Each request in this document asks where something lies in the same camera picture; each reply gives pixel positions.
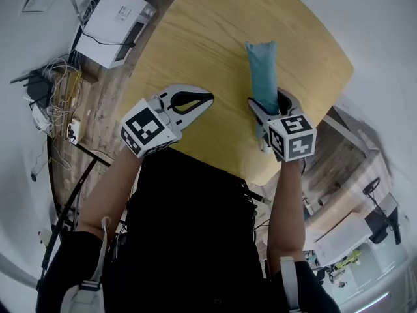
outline black cable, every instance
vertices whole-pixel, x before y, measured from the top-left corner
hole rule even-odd
[[[131,48],[133,48],[136,44],[135,43],[133,43],[133,42],[131,42],[131,43],[103,43],[103,42],[100,42],[100,41],[98,41],[97,39],[95,39],[93,36],[91,36],[91,35],[87,35],[86,33],[84,33],[84,29],[81,27],[81,33],[84,35],[84,36],[87,36],[87,37],[89,37],[89,38],[91,38],[91,39],[93,39],[93,40],[95,40],[97,43],[99,43],[99,44],[101,44],[101,45],[120,45],[120,46],[129,46],[129,47],[131,47]]]
[[[266,220],[266,221],[264,221],[261,225],[258,225],[258,226],[256,226],[253,230],[255,231],[257,228],[260,228],[265,222],[268,222],[269,221],[269,219],[268,220]]]
[[[45,167],[45,165],[49,162],[50,160],[47,159],[47,161],[45,161],[45,163],[42,165],[42,167],[38,170],[37,173],[34,173],[35,177],[37,177],[39,175],[39,173],[42,171],[42,169]]]
[[[304,175],[304,173],[306,172],[306,166],[307,166],[307,161],[306,158],[302,159],[302,171],[301,171],[301,176]]]
[[[399,245],[401,243],[401,233],[399,231],[399,224],[398,222],[392,222],[387,216],[386,216],[386,211],[383,210],[379,204],[377,203],[377,201],[375,200],[375,195],[374,195],[374,191],[375,189],[379,186],[381,179],[379,177],[377,177],[375,180],[373,180],[372,182],[370,182],[370,184],[368,184],[364,189],[363,189],[363,193],[365,196],[367,196],[369,199],[372,200],[375,208],[379,211],[378,213],[381,215],[381,217],[383,217],[385,223],[387,223],[387,225],[390,227],[390,229],[394,232],[394,237],[395,237],[395,244]]]
[[[45,150],[45,145],[46,145],[46,142],[48,141],[48,139],[46,138],[46,140],[45,140],[45,142],[44,142],[44,144],[42,145],[42,152],[37,156],[37,158],[36,158],[36,162],[35,162],[35,165],[33,166],[33,168],[32,168],[32,170],[31,171],[35,171],[35,169],[36,169],[36,166],[38,165],[38,160],[39,160],[39,158],[44,154],[44,150]]]

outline white printer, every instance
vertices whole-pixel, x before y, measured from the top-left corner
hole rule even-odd
[[[134,46],[132,43],[136,43],[155,12],[144,0],[100,0],[84,27],[76,51],[107,68],[122,65]]]

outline power strip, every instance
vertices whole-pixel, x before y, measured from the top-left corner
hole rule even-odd
[[[73,118],[71,123],[68,124],[66,128],[66,137],[70,140],[71,143],[74,145],[78,144],[79,141],[79,128],[81,125],[81,121],[79,119]]]

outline person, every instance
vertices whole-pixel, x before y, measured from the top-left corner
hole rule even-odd
[[[59,312],[68,288],[92,277],[109,217],[115,235],[141,168],[126,216],[126,242],[101,278],[106,312],[158,308],[272,308],[288,312],[280,258],[295,261],[303,312],[339,312],[303,254],[299,161],[283,162],[268,229],[264,279],[253,242],[251,200],[242,180],[171,148],[145,159],[124,148],[81,206],[39,285],[36,311]]]

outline yellow object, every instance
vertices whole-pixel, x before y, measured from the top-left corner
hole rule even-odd
[[[351,252],[347,256],[347,259],[346,260],[335,264],[336,268],[337,269],[341,269],[341,268],[346,267],[350,262],[353,262],[354,260],[356,260],[359,257],[360,254],[361,254],[361,251],[360,250],[354,250],[353,252]]]
[[[78,107],[74,110],[74,113],[72,115],[72,118],[78,119],[80,121],[77,142],[82,140],[85,135],[88,116],[90,113],[90,109],[93,106],[93,100],[94,100],[93,84],[96,82],[97,82],[96,77],[91,76],[89,73],[86,73],[86,72],[83,72],[83,75],[80,78],[80,83],[78,87],[79,87],[79,91],[82,93],[82,99],[81,99],[81,102],[78,104]]]
[[[315,124],[353,68],[332,35],[300,0],[175,0],[148,41],[121,100],[121,119],[141,98],[173,83],[204,88],[214,104],[173,148],[233,175],[266,184],[279,170],[259,150],[245,41],[278,43],[278,85]]]

